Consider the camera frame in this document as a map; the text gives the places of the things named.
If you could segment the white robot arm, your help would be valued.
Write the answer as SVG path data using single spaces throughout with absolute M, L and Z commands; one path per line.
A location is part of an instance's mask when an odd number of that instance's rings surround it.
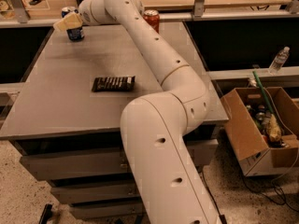
M 134 41 L 161 91 L 130 102 L 121 114 L 121 139 L 151 224 L 221 224 L 183 137 L 210 108 L 208 87 L 142 17 L 138 0 L 83 0 L 78 12 L 55 23 L 116 22 Z

